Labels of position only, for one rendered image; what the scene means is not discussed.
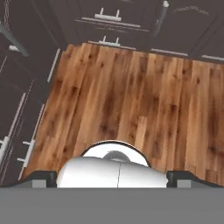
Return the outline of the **dark dishwasher door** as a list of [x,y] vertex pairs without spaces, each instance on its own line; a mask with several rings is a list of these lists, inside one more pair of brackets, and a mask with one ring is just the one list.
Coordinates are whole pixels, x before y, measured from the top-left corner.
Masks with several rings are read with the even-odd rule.
[[224,0],[161,0],[150,36],[150,51],[188,58],[221,21]]

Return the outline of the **white rounded cylinder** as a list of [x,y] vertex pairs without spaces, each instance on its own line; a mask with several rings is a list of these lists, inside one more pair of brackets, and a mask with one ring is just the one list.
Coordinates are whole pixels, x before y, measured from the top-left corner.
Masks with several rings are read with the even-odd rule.
[[58,188],[166,188],[167,182],[149,166],[96,157],[70,159],[57,177]]

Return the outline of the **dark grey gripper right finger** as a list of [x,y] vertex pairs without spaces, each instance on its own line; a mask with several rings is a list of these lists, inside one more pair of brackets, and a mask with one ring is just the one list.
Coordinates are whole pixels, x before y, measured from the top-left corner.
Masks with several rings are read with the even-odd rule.
[[221,188],[220,185],[200,179],[189,171],[168,171],[166,177],[168,180],[166,186],[169,188]]

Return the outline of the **dark cupboard run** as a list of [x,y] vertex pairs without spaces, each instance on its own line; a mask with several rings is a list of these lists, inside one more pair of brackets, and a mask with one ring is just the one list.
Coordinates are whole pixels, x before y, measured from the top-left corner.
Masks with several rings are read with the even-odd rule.
[[21,178],[66,41],[53,0],[0,0],[0,140],[10,141],[0,185]]

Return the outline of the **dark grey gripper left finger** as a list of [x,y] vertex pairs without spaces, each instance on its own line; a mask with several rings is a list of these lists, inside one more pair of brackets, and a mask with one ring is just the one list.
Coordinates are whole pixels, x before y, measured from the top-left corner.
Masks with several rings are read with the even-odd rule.
[[9,187],[55,188],[57,186],[56,171],[34,171],[23,180],[9,184]]

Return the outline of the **dark drawer front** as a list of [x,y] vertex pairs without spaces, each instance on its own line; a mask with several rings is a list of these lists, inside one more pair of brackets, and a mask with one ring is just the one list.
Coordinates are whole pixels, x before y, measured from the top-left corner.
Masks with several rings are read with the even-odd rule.
[[99,45],[98,41],[106,35],[108,41],[115,41],[119,37],[120,47],[134,51],[147,50],[148,32],[140,29],[128,28],[112,24],[103,24],[90,21],[73,21],[81,42]]
[[[67,2],[75,18],[149,30],[154,20],[158,0],[67,0]],[[101,8],[104,9],[104,14],[111,16],[119,10],[122,21],[95,18],[95,13],[99,13]]]

